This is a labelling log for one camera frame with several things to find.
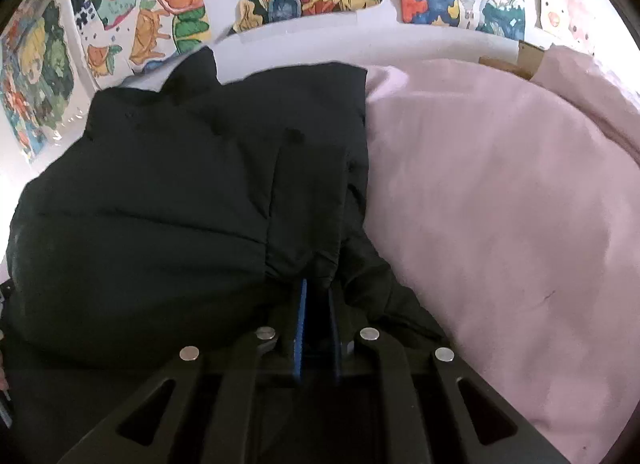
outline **pink fabric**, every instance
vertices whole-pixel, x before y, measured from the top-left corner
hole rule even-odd
[[[565,54],[534,81],[566,96],[586,78],[549,73]],[[588,83],[572,95],[633,145],[637,111]],[[640,399],[638,165],[557,95],[455,60],[371,68],[367,134],[382,256],[572,463],[598,463]]]

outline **blue strip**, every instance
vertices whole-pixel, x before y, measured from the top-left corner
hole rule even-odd
[[[306,314],[306,280],[302,280],[300,288],[300,307],[298,309],[298,324],[296,338],[293,341],[293,375],[299,380],[302,374],[302,338],[305,333]]]

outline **black fabric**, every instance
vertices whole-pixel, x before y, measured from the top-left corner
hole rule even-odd
[[[333,63],[222,86],[203,49],[160,92],[96,94],[11,224],[3,352],[30,462],[55,462],[181,347],[263,324],[300,276],[446,343],[362,229],[365,79]]]

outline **silver screw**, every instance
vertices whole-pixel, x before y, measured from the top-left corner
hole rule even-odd
[[[375,341],[380,337],[380,332],[373,327],[364,327],[364,329],[360,331],[360,337],[367,341]]]
[[[195,361],[200,355],[197,347],[185,347],[180,351],[180,359],[183,361]]]
[[[255,331],[255,335],[259,340],[268,341],[276,337],[276,331],[272,327],[260,327]]]
[[[436,349],[436,359],[444,361],[445,363],[452,362],[454,355],[455,354],[453,353],[453,350],[446,347],[440,347],[439,349]]]

